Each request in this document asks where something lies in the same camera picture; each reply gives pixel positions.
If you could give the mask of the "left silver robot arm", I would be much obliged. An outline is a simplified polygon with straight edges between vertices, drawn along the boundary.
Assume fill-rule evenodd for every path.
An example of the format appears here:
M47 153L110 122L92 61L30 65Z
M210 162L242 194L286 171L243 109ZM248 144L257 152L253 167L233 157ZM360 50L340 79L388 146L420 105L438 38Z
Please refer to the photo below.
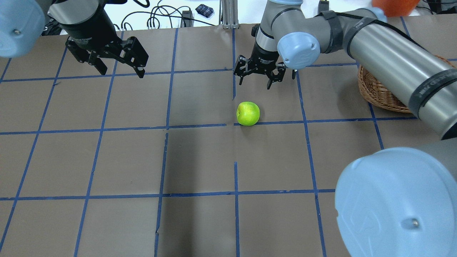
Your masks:
M20 57L31 51L48 21L54 19L67 32L66 47L80 63L105 75L102 59L132 67L143 78L148 54L135 36L122 40L105 12L107 4L124 0L2 0L0 8L0 55Z

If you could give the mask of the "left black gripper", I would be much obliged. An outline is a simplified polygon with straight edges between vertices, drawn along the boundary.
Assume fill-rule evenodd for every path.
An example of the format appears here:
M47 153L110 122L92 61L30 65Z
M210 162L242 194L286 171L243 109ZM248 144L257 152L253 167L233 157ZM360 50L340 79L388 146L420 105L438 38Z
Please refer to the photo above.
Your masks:
M132 67L139 78L144 78L149 55L135 36L121 40L104 9L97 9L86 21L65 25L69 37L67 49L80 63L88 63L101 75L107 66L101 60L108 58Z

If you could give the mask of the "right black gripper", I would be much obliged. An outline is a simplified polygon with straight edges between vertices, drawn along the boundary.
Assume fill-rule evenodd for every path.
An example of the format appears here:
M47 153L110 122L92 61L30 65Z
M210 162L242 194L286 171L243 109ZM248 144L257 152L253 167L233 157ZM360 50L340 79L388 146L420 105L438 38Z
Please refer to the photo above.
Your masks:
M233 74L240 78L240 86L244 78L252 73L266 75L268 77L267 89L269 90L274 82L282 82L287 70L284 63L276 63L278 59L278 51L265 50L255 42L250 58L243 55L238 56Z

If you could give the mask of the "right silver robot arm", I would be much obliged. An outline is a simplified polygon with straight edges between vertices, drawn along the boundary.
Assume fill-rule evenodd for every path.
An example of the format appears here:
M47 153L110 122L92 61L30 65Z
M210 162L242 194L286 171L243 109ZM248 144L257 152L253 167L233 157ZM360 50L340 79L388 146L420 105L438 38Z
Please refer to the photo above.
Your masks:
M359 63L358 88L375 107L407 113L440 141L361 157L335 190L337 225L353 257L456 256L456 68L387 23L379 5L306 18L301 0L269 0L252 28L250 57L234 75L294 79L320 54L343 50Z

